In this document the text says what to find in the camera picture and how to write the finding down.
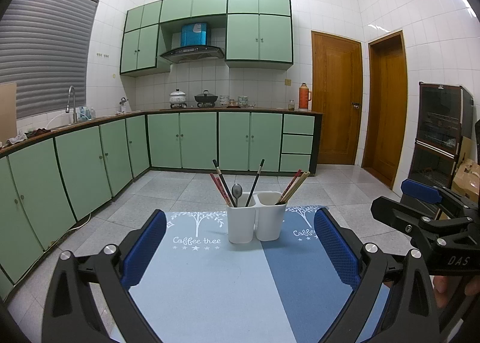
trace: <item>metal screw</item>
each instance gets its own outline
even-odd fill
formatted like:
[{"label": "metal screw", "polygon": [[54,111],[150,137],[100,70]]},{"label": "metal screw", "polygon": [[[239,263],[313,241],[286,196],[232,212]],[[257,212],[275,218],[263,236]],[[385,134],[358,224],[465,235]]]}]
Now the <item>metal screw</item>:
[{"label": "metal screw", "polygon": [[113,245],[113,244],[110,244],[110,245],[107,245],[104,249],[103,249],[103,252],[106,253],[107,255],[111,255],[112,253],[116,252],[117,251],[117,246],[116,245]]},{"label": "metal screw", "polygon": [[415,259],[420,259],[421,258],[421,252],[418,249],[412,249],[410,251],[410,254],[415,258]]},{"label": "metal screw", "polygon": [[61,260],[67,260],[67,259],[70,259],[70,257],[71,257],[71,252],[70,251],[63,251],[60,254],[60,259]]},{"label": "metal screw", "polygon": [[372,244],[371,242],[369,242],[368,244],[365,244],[365,249],[367,250],[367,252],[370,252],[370,253],[375,253],[378,251],[378,247],[375,244]]}]

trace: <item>white tiled wall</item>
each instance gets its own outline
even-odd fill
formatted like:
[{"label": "white tiled wall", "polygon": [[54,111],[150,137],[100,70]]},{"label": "white tiled wall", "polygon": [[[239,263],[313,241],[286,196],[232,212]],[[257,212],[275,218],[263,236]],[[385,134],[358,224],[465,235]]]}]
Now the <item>white tiled wall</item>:
[{"label": "white tiled wall", "polygon": [[[404,144],[394,191],[407,177],[413,156],[419,111],[419,81],[463,85],[480,116],[480,24],[466,0],[359,0],[365,41],[402,29],[408,71]],[[369,60],[363,47],[364,91],[357,163],[361,164],[367,129]]]},{"label": "white tiled wall", "polygon": [[[126,11],[144,2],[145,0],[99,0],[90,41],[86,81],[87,105],[96,110],[97,116],[116,113],[123,96],[132,105],[135,103],[135,79],[119,75],[120,50]],[[27,131],[46,127],[57,115],[60,116],[50,123],[50,128],[71,122],[71,113],[67,115],[63,110],[23,118],[17,121],[17,128]]]},{"label": "white tiled wall", "polygon": [[[289,99],[298,103],[298,88],[306,82],[311,89],[311,30],[363,41],[357,0],[292,0],[294,65],[288,71],[273,69],[229,69],[224,61],[204,61],[173,65],[169,73],[137,78],[137,109],[168,106],[176,88],[196,105],[194,96],[207,89],[231,98],[247,95],[250,102],[264,108],[285,108]],[[225,32],[214,34],[223,46]],[[285,86],[285,78],[292,80]]]}]

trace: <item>blue gripper pad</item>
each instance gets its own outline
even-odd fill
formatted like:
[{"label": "blue gripper pad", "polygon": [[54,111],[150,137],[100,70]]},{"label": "blue gripper pad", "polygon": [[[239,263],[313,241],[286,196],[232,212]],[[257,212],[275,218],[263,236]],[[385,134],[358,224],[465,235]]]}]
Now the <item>blue gripper pad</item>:
[{"label": "blue gripper pad", "polygon": [[355,254],[323,210],[319,209],[315,213],[313,226],[340,280],[356,290],[360,284],[360,276]]},{"label": "blue gripper pad", "polygon": [[442,201],[442,197],[438,190],[433,187],[426,186],[425,184],[412,181],[410,179],[405,179],[402,182],[400,187],[402,192],[406,195],[409,195],[413,198],[420,199],[421,201],[427,202],[429,204],[437,204]]},{"label": "blue gripper pad", "polygon": [[131,248],[123,261],[123,276],[120,280],[125,290],[138,285],[142,279],[143,273],[165,235],[166,226],[165,213],[159,210]]}]

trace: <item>pot lid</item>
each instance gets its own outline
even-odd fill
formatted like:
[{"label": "pot lid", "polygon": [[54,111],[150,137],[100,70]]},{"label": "pot lid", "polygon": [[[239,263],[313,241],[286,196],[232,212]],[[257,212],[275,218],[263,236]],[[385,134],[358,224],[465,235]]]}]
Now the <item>pot lid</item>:
[{"label": "pot lid", "polygon": [[196,96],[217,96],[217,95],[213,95],[212,93],[208,92],[208,90],[205,90],[203,91],[203,93],[200,93]]},{"label": "pot lid", "polygon": [[172,93],[170,94],[170,96],[178,96],[178,95],[186,95],[186,93],[185,93],[185,92],[182,92],[181,90],[179,90],[179,89],[177,88],[174,92],[172,92]]}]

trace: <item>brown countertop edge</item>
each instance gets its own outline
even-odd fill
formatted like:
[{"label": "brown countertop edge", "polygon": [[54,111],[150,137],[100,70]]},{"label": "brown countertop edge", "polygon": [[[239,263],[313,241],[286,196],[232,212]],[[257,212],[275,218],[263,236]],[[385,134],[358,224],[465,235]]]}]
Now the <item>brown countertop edge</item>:
[{"label": "brown countertop edge", "polygon": [[75,125],[69,125],[64,128],[53,130],[51,132],[41,134],[36,137],[29,138],[28,140],[19,142],[15,145],[11,145],[7,148],[1,149],[0,148],[0,158],[7,156],[13,152],[16,152],[22,148],[27,146],[36,144],[37,142],[41,142],[47,140],[49,138],[53,138],[56,136],[60,136],[62,134],[67,134],[70,132],[74,132],[76,130],[82,130],[89,127],[102,125],[104,123],[109,123],[116,120],[123,120],[125,118],[137,117],[140,115],[145,114],[162,114],[162,113],[188,113],[188,112],[224,112],[224,111],[238,111],[238,112],[246,112],[246,113],[281,113],[281,114],[295,114],[295,115],[322,115],[323,113],[318,113],[316,111],[289,111],[284,108],[224,108],[224,107],[214,107],[214,108],[168,108],[165,110],[145,110],[145,111],[136,111],[130,112],[126,114],[118,114],[111,117],[99,117],[95,118],[91,121],[84,121],[81,123],[77,123]]}]

